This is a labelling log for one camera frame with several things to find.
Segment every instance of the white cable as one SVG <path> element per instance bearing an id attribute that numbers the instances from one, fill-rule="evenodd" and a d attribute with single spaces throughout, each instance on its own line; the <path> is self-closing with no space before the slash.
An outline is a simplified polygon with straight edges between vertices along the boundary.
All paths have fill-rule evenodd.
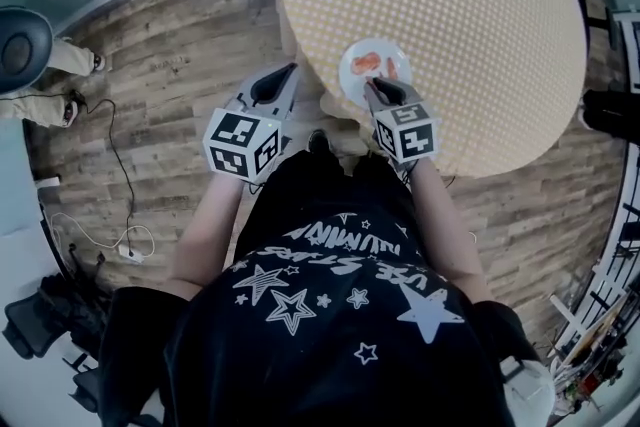
<path id="1" fill-rule="evenodd" d="M 149 234 L 149 238 L 151 239 L 151 253 L 149 253 L 148 255 L 142 255 L 142 258 L 149 258 L 150 256 L 153 256 L 154 253 L 156 252 L 156 241 L 153 238 L 153 235 L 151 234 L 151 231 L 146 226 L 142 226 L 142 225 L 130 226 L 129 229 L 124 230 L 124 232 L 122 233 L 122 235 L 118 239 L 118 242 L 116 242 L 115 244 L 112 244 L 112 245 L 101 244 L 100 242 L 96 242 L 95 240 L 93 240 L 89 236 L 89 234 L 86 231 L 84 231 L 82 226 L 80 226 L 80 223 L 78 221 L 76 221 L 73 217 L 71 217 L 70 215 L 65 214 L 64 212 L 56 212 L 55 214 L 53 214 L 51 217 L 49 217 L 47 219 L 47 223 L 49 224 L 49 228 L 51 229 L 51 233 L 53 234 L 53 239 L 54 239 L 54 242 L 56 243 L 56 249 L 58 250 L 58 252 L 60 252 L 60 232 L 53 225 L 53 219 L 56 216 L 62 216 L 62 217 L 66 217 L 67 219 L 70 219 L 71 221 L 73 221 L 75 223 L 75 225 L 82 232 L 82 234 L 85 237 L 87 237 L 87 239 L 89 239 L 89 241 L 93 245 L 98 246 L 98 247 L 104 247 L 106 249 L 115 249 L 116 247 L 118 247 L 120 242 L 122 242 L 122 239 L 124 239 L 126 237 L 127 233 L 130 232 L 131 230 L 135 230 L 136 228 L 139 228 L 141 230 L 145 230 Z"/>

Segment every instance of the white plate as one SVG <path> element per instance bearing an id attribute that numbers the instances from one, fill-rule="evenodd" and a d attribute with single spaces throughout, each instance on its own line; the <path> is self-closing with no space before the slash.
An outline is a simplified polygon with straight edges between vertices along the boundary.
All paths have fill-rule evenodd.
<path id="1" fill-rule="evenodd" d="M 371 54 L 377 54 L 379 57 L 379 65 L 373 69 L 370 68 L 378 63 L 378 59 L 373 58 Z M 369 59 L 354 63 L 355 59 L 361 59 L 365 56 L 369 56 Z M 409 58 L 393 41 L 383 38 L 366 38 L 351 45 L 342 56 L 338 70 L 340 87 L 342 87 L 345 96 L 356 105 L 368 110 L 369 104 L 364 97 L 364 85 L 367 77 L 379 77 L 380 74 L 383 77 L 388 77 L 388 59 L 391 59 L 393 66 L 395 66 L 398 80 L 411 84 Z M 363 73 L 358 74 L 354 71 L 363 71 Z"/>

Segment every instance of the white star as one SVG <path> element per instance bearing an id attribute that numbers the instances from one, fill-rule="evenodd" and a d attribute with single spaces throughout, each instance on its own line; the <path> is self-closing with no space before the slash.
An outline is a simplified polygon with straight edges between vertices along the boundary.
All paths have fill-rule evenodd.
<path id="1" fill-rule="evenodd" d="M 285 283 L 281 279 L 278 279 L 278 274 L 282 272 L 282 269 L 274 269 L 269 272 L 264 272 L 262 267 L 256 264 L 256 268 L 253 271 L 253 276 L 239 281 L 233 288 L 251 287 L 251 305 L 255 306 L 264 294 L 265 290 L 269 287 L 288 287 L 289 283 Z"/>
<path id="2" fill-rule="evenodd" d="M 400 226 L 398 223 L 395 223 L 396 226 L 398 227 L 398 229 L 402 232 L 402 234 L 406 237 L 409 238 L 409 235 L 407 235 L 407 229 L 403 228 L 402 226 Z"/>
<path id="3" fill-rule="evenodd" d="M 353 307 L 356 310 L 359 310 L 360 306 L 362 306 L 363 304 L 369 304 L 369 299 L 367 299 L 367 291 L 354 288 L 353 290 L 351 290 L 351 297 L 347 299 L 347 302 L 353 304 Z"/>
<path id="4" fill-rule="evenodd" d="M 240 269 L 246 269 L 247 268 L 247 261 L 246 260 L 241 260 L 240 262 L 236 262 L 236 264 L 232 265 L 231 268 L 233 269 L 233 272 L 237 272 Z"/>
<path id="5" fill-rule="evenodd" d="M 291 336 L 295 336 L 298 326 L 300 325 L 300 319 L 316 316 L 316 314 L 304 304 L 304 298 L 307 295 L 306 288 L 291 297 L 287 297 L 277 290 L 272 290 L 271 295 L 273 295 L 273 298 L 278 303 L 278 307 L 269 314 L 267 322 L 273 322 L 275 320 L 284 321 Z M 295 306 L 296 310 L 293 312 L 293 315 L 288 311 L 287 305 Z"/>
<path id="6" fill-rule="evenodd" d="M 338 217 L 340 217 L 340 219 L 342 219 L 342 225 L 343 225 L 343 226 L 346 226 L 346 224 L 347 224 L 347 218 L 348 218 L 350 215 L 356 215 L 356 214 L 351 213 L 351 212 L 346 212 L 346 213 L 344 213 L 344 214 L 336 214 L 336 216 L 338 216 Z"/>
<path id="7" fill-rule="evenodd" d="M 461 324 L 464 322 L 462 317 L 445 309 L 444 302 L 447 299 L 447 291 L 444 288 L 433 292 L 429 297 L 422 297 L 404 283 L 400 283 L 400 289 L 411 309 L 400 315 L 398 320 L 418 324 L 418 329 L 420 329 L 425 343 L 433 342 L 440 324 Z"/>
<path id="8" fill-rule="evenodd" d="M 327 294 L 322 294 L 318 296 L 318 306 L 322 306 L 323 308 L 326 308 L 327 306 L 329 306 L 330 302 L 331 302 L 331 299 L 329 299 Z"/>
<path id="9" fill-rule="evenodd" d="M 376 355 L 377 345 L 367 345 L 366 343 L 360 342 L 360 350 L 353 353 L 356 358 L 360 358 L 360 363 L 366 365 L 369 361 L 377 361 L 378 356 Z"/>

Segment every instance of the wooden floor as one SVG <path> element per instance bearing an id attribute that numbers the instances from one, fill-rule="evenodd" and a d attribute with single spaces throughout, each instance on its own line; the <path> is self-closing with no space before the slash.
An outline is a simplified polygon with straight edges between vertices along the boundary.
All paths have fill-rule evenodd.
<path id="1" fill-rule="evenodd" d="M 599 14 L 599 0 L 589 3 Z M 116 102 L 114 142 L 133 180 L 133 220 L 157 242 L 155 255 L 140 266 L 105 250 L 103 283 L 157 284 L 211 178 L 200 141 L 212 110 L 247 75 L 284 59 L 275 0 L 122 0 L 72 36 L 106 54 L 111 69 L 89 79 L 55 72 L 44 82 L 56 90 L 77 88 L 90 106 L 102 98 Z M 611 78 L 622 78 L 622 68 L 605 33 L 592 31 L 586 86 L 606 89 Z M 293 115 L 297 145 L 319 125 L 345 161 L 353 160 L 365 151 L 357 127 L 323 115 L 320 92 L 311 85 L 300 91 Z M 103 105 L 68 130 L 34 130 L 32 160 L 37 175 L 62 176 L 59 189 L 42 194 L 48 214 L 72 215 L 94 238 L 113 243 L 124 229 L 129 190 L 107 139 L 110 117 Z M 561 322 L 549 295 L 570 302 L 600 255 L 622 167 L 621 142 L 574 121 L 529 166 L 481 180 L 458 178 L 449 189 L 477 235 L 496 298 L 516 309 L 541 350 Z M 247 191 L 236 235 L 253 200 Z M 63 247 L 74 242 L 84 261 L 95 262 L 98 249 L 70 222 L 59 222 Z M 145 233 L 132 239 L 149 250 Z"/>

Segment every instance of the round table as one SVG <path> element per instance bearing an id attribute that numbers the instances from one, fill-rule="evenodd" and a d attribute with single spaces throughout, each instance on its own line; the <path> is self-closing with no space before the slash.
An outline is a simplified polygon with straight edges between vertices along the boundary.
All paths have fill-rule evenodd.
<path id="1" fill-rule="evenodd" d="M 533 161 L 560 137 L 586 72 L 578 0 L 282 0 L 300 49 L 350 117 L 338 66 L 367 37 L 409 56 L 413 87 L 441 119 L 436 165 L 472 177 Z"/>

